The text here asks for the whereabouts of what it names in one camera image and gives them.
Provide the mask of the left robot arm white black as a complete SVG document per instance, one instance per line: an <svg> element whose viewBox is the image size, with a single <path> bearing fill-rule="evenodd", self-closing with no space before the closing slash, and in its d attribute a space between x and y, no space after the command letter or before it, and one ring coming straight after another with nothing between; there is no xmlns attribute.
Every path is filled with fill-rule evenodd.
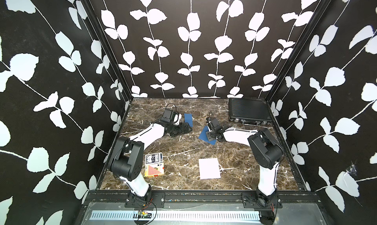
<svg viewBox="0 0 377 225"><path fill-rule="evenodd" d="M166 134L175 137L192 132L189 123L181 122L182 115L165 109L162 117L131 137L119 137L108 159L108 170L126 182L132 195L150 201L152 188L141 174L144 150Z"/></svg>

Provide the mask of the blue square paper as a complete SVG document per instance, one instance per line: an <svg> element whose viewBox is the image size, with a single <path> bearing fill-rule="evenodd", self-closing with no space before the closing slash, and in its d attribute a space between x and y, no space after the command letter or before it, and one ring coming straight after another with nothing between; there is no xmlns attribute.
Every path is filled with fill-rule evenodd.
<svg viewBox="0 0 377 225"><path fill-rule="evenodd" d="M199 138L200 140L203 140L203 141L205 141L205 142L211 144L211 145L215 145L217 140L209 141L209 140L208 140L208 137L207 137L207 134L206 134L207 132L209 132L209 128L208 128L207 126L205 126L205 127L203 128L202 132L200 133L200 135L199 135L198 138Z"/></svg>
<svg viewBox="0 0 377 225"><path fill-rule="evenodd" d="M192 114L184 114L184 120L190 127L193 127Z"/></svg>

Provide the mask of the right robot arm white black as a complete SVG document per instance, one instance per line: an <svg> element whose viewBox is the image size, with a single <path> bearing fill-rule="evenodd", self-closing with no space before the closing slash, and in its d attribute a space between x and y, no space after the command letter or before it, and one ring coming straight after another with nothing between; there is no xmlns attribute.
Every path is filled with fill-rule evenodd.
<svg viewBox="0 0 377 225"><path fill-rule="evenodd" d="M265 208L273 205L277 197L277 172L284 159L284 150L278 140L268 129L244 130L222 126L216 118L207 117L206 132L209 141L236 142L249 146L260 167L260 178L253 199Z"/></svg>

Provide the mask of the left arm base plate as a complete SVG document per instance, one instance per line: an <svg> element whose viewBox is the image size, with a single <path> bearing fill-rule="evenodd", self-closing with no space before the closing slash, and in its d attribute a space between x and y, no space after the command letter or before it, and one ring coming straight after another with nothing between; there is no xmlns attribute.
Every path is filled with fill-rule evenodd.
<svg viewBox="0 0 377 225"><path fill-rule="evenodd" d="M147 194L147 197L139 197L135 194L130 193L126 198L125 208L144 208L147 205L148 208L163 208L165 204L166 194L164 192L152 191Z"/></svg>

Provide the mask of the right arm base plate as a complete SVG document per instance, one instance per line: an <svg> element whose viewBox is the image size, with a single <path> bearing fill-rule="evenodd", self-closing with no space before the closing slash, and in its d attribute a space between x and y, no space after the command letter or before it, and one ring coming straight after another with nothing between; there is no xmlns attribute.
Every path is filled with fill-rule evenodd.
<svg viewBox="0 0 377 225"><path fill-rule="evenodd" d="M255 210L275 210L282 208L282 203L279 201L278 193L275 191L269 196L265 196L259 191L251 193L242 193L242 203L244 208L253 208Z"/></svg>

